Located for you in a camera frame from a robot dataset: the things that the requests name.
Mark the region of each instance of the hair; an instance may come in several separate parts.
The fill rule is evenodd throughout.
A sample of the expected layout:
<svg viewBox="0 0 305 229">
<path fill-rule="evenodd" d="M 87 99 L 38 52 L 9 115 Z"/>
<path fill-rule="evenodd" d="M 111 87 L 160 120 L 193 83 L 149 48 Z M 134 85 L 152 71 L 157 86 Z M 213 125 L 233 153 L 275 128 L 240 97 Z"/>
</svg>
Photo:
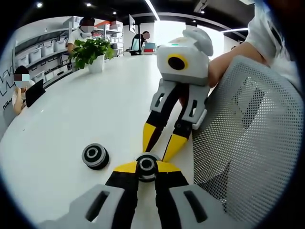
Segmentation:
<svg viewBox="0 0 305 229">
<path fill-rule="evenodd" d="M 95 23 L 95 19 L 93 17 L 88 17 L 88 16 L 85 16 L 81 19 L 80 21 L 80 25 L 84 22 L 84 21 L 91 21 L 93 23 Z"/>
<path fill-rule="evenodd" d="M 18 68 L 16 68 L 15 73 L 14 74 L 29 74 L 29 71 L 26 67 L 24 67 L 23 65 L 19 66 Z"/>
</svg>

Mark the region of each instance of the person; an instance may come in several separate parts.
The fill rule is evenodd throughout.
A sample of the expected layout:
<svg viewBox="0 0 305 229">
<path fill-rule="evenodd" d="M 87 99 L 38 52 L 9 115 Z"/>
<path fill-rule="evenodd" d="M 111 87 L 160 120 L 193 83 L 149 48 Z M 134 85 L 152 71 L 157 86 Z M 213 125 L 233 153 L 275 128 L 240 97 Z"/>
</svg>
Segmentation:
<svg viewBox="0 0 305 229">
<path fill-rule="evenodd" d="M 150 38 L 149 32 L 148 32 L 148 31 L 144 31 L 144 32 L 141 34 L 140 38 L 141 38 L 140 46 L 142 47 L 142 46 L 143 46 L 143 43 L 144 43 L 144 42 L 147 43 L 147 40 Z M 133 37 L 133 39 L 132 39 L 132 46 L 131 46 L 131 49 L 132 49 L 132 50 L 138 50 L 138 49 L 139 49 L 139 47 L 133 47 L 133 46 L 134 46 L 133 42 L 134 42 L 135 39 L 139 39 L 139 34 L 136 34 L 136 35 Z M 131 54 L 132 56 L 140 55 L 139 52 L 136 52 L 136 51 L 131 51 L 130 54 Z"/>
<path fill-rule="evenodd" d="M 94 30 L 95 19 L 92 17 L 83 17 L 80 21 L 79 27 L 73 31 L 68 38 L 68 53 L 72 53 L 75 48 L 75 41 L 80 40 L 85 42 L 88 38 L 92 36 L 92 31 Z"/>
<path fill-rule="evenodd" d="M 249 34 L 244 43 L 210 61 L 210 87 L 215 87 L 220 81 L 232 59 L 242 55 L 269 66 L 301 92 L 301 82 L 294 58 L 287 51 L 284 36 L 264 1 L 255 1 L 254 18 L 249 22 L 248 30 Z"/>
<path fill-rule="evenodd" d="M 12 105 L 14 112 L 19 115 L 25 107 L 25 92 L 32 87 L 35 82 L 30 80 L 29 71 L 24 66 L 19 66 L 14 73 L 14 82 L 16 88 L 12 96 Z"/>
</svg>

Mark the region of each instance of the potted plant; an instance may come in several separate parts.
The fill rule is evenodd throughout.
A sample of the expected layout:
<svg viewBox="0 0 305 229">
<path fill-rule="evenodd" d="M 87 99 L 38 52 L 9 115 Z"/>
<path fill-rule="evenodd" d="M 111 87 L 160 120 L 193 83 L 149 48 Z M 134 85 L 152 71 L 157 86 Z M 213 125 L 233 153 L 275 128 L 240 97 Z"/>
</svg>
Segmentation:
<svg viewBox="0 0 305 229">
<path fill-rule="evenodd" d="M 113 49 L 104 39 L 88 39 L 85 42 L 76 40 L 74 44 L 76 47 L 69 58 L 74 58 L 76 67 L 80 69 L 84 69 L 87 64 L 90 73 L 101 73 L 104 69 L 105 58 L 113 58 Z"/>
</svg>

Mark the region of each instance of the white table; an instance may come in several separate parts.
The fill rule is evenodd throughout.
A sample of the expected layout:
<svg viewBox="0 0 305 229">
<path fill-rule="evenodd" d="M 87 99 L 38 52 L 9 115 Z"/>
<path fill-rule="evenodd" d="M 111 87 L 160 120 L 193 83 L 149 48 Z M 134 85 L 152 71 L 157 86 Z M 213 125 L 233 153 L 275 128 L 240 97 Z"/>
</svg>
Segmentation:
<svg viewBox="0 0 305 229">
<path fill-rule="evenodd" d="M 115 58 L 102 74 L 77 71 L 56 82 L 16 117 L 0 143 L 2 177 L 18 206 L 33 223 L 57 219 L 69 204 L 118 165 L 142 152 L 142 130 L 161 75 L 156 56 Z M 153 151 L 161 158 L 180 113 L 176 104 Z M 110 154 L 100 171 L 82 161 L 83 149 L 99 143 Z M 191 139 L 173 159 L 193 183 Z M 140 183 L 134 229 L 159 229 L 154 183 Z"/>
</svg>

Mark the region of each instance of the green leaves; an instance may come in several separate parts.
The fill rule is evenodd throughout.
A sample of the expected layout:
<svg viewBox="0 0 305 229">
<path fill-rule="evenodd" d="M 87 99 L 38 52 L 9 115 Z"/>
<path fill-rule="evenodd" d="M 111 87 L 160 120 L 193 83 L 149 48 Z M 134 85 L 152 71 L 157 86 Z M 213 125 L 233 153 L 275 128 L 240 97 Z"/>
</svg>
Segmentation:
<svg viewBox="0 0 305 229">
<path fill-rule="evenodd" d="M 106 59 L 113 58 L 113 49 L 110 47 L 110 43 L 104 39 L 88 39 L 86 42 L 76 40 L 74 44 L 77 47 L 73 49 L 69 58 L 74 58 L 76 66 L 80 69 L 84 69 L 85 64 L 92 64 L 98 56 L 105 55 Z"/>
</svg>

